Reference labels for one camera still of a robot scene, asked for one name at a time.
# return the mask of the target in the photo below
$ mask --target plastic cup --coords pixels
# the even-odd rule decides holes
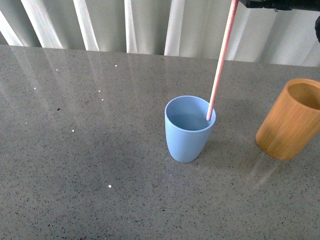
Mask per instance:
[[[320,82],[296,78],[286,83],[255,139],[268,155],[289,160],[320,131]]]
[[[216,121],[212,112],[207,121],[209,103],[197,96],[178,96],[165,107],[165,136],[173,159],[193,161],[204,148]]]

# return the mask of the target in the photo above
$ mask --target cup rim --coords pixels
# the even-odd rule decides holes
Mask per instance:
[[[180,99],[180,98],[193,98],[193,99],[198,99],[198,100],[200,100],[200,101],[203,101],[203,102],[207,103],[207,104],[208,104],[208,107],[209,107],[209,103],[208,103],[206,100],[204,100],[203,98],[198,97],[198,96],[183,95],[183,96],[177,96],[177,97],[171,99],[171,100],[166,104],[166,106],[165,106],[164,115],[165,115],[165,119],[167,119],[168,122],[169,122],[174,128],[176,128],[176,129],[178,129],[178,130],[181,130],[181,131],[183,131],[183,132],[186,132],[186,133],[200,133],[200,132],[204,132],[204,131],[210,129],[210,128],[215,124],[215,122],[216,122],[216,120],[217,120],[217,114],[216,114],[216,111],[213,109],[213,110],[212,110],[212,116],[211,116],[211,118],[214,117],[214,119],[212,119],[212,123],[210,123],[209,126],[207,126],[206,128],[203,128],[203,129],[200,129],[200,130],[186,130],[186,129],[183,129],[183,128],[181,128],[181,127],[178,127],[178,126],[174,125],[174,124],[170,121],[169,117],[167,116],[167,108],[168,108],[168,106],[169,106],[170,103],[172,103],[173,101],[175,101],[175,100],[177,100],[177,99]]]
[[[300,106],[310,109],[312,111],[316,111],[316,112],[320,112],[320,109],[316,109],[307,105],[304,105],[303,103],[299,102],[298,100],[296,100],[289,92],[289,87],[292,85],[296,85],[296,84],[308,84],[311,86],[314,86],[316,88],[318,88],[320,90],[320,82],[313,80],[313,79],[309,79],[309,78],[294,78],[289,80],[286,84],[285,84],[285,91],[286,93],[290,96],[290,98],[295,101],[297,104],[299,104]]]

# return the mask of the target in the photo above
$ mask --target blue cup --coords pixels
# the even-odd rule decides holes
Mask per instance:
[[[208,107],[209,103],[197,96],[178,96],[166,105],[166,144],[178,162],[191,162],[204,148],[216,121],[214,110],[207,121]]]

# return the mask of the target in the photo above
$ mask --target wooden cup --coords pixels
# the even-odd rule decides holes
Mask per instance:
[[[268,155],[289,160],[320,132],[320,82],[296,78],[286,83],[255,140]]]

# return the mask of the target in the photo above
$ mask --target gray countertop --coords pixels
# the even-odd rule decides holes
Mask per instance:
[[[168,152],[164,109],[210,98],[209,59],[0,46],[0,240],[319,239],[320,135],[295,158],[255,135],[290,79],[226,61],[202,153]]]

